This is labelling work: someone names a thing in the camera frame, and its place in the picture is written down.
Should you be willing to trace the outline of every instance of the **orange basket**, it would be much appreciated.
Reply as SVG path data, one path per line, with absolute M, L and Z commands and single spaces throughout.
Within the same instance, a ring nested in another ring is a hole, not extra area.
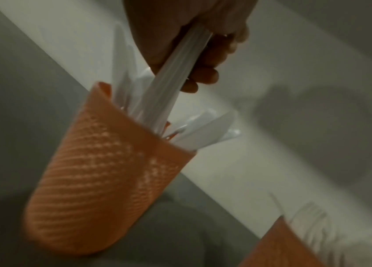
M 144 129 L 94 85 L 33 192 L 24 214 L 30 239 L 74 256 L 123 237 L 194 157 Z
M 239 267 L 325 267 L 280 217 Z

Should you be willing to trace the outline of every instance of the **bundle of plastic utensils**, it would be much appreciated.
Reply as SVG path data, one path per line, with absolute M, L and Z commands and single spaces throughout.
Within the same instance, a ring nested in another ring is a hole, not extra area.
M 62 139 L 24 213 L 28 237 L 68 255 L 122 238 L 196 150 L 236 137 L 235 113 L 167 119 L 211 33 L 194 25 L 154 77 L 138 74 L 133 48 L 115 32 L 112 84 L 97 82 Z

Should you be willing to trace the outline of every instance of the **human hand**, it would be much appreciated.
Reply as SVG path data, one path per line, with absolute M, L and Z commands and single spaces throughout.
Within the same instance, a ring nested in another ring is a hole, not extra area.
M 133 38 L 157 73 L 192 22 L 214 33 L 182 91 L 194 93 L 197 83 L 218 81 L 219 64 L 249 36 L 246 20 L 257 0 L 124 0 Z

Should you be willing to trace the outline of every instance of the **orange plastic container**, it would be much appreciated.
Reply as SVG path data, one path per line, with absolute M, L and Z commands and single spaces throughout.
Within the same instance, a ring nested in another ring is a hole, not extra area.
M 27 235 L 57 253 L 88 255 L 123 237 L 194 157 L 132 121 L 94 85 L 33 192 Z
M 280 217 L 239 267 L 325 266 Z

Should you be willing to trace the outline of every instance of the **gray countertop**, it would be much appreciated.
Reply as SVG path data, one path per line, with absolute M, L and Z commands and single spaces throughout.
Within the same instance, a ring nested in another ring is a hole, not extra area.
M 87 93 L 0 13 L 0 266 L 236 266 L 258 238 L 183 175 L 101 254 L 60 258 L 25 241 L 23 207 Z

